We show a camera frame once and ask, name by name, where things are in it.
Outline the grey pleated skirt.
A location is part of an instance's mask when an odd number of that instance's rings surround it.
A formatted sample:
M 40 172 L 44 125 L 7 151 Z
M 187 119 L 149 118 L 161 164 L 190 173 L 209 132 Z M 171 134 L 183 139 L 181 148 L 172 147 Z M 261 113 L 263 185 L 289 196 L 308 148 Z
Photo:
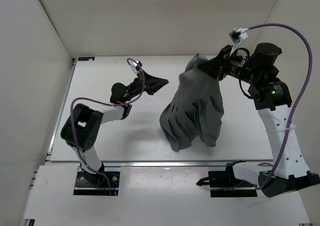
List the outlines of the grey pleated skirt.
M 160 127 L 175 152 L 191 147 L 199 137 L 207 147 L 215 147 L 224 115 L 219 82 L 198 69 L 208 59 L 196 54 L 178 77 L 172 101 L 160 115 Z

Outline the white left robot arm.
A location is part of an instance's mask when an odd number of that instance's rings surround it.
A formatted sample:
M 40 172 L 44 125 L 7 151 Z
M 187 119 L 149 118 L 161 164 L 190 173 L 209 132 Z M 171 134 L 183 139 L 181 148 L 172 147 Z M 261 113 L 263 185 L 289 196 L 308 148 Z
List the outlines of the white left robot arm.
M 154 95 L 167 85 L 167 79 L 138 73 L 129 85 L 115 83 L 111 88 L 110 104 L 103 104 L 101 110 L 78 103 L 71 104 L 72 112 L 61 130 L 61 138 L 75 151 L 80 160 L 80 167 L 87 179 L 94 185 L 104 181 L 104 165 L 99 160 L 94 148 L 101 124 L 124 120 L 128 117 L 134 98 L 143 92 Z

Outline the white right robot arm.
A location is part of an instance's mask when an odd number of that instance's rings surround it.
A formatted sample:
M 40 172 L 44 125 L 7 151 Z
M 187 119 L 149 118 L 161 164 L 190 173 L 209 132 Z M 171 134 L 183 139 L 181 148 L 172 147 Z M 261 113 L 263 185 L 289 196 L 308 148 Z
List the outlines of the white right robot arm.
M 294 107 L 289 88 L 277 77 L 279 71 L 274 63 L 281 53 L 274 44 L 260 43 L 251 56 L 242 57 L 232 54 L 232 47 L 227 45 L 216 57 L 198 66 L 218 81 L 231 76 L 249 84 L 248 98 L 253 100 L 264 124 L 275 161 L 272 167 L 242 160 L 229 163 L 224 181 L 230 186 L 246 181 L 267 197 L 320 183 L 320 176 L 310 171 L 300 150 L 290 115 Z

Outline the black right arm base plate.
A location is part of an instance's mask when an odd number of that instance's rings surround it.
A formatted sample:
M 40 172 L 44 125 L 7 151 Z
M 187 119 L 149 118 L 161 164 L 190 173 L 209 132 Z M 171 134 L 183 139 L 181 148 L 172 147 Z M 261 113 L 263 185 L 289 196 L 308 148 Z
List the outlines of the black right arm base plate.
M 197 186 L 209 186 L 211 198 L 257 197 L 254 186 L 246 181 L 231 177 L 226 171 L 209 171 Z

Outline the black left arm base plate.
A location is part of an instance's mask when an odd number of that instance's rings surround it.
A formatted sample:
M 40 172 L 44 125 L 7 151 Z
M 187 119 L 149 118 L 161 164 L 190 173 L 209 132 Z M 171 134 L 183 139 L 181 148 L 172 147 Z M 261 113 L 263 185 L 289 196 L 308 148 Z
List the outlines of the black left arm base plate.
M 104 173 L 109 179 L 109 184 L 102 175 L 91 175 L 82 169 L 78 169 L 73 194 L 86 196 L 118 196 L 121 172 L 119 170 L 107 170 Z

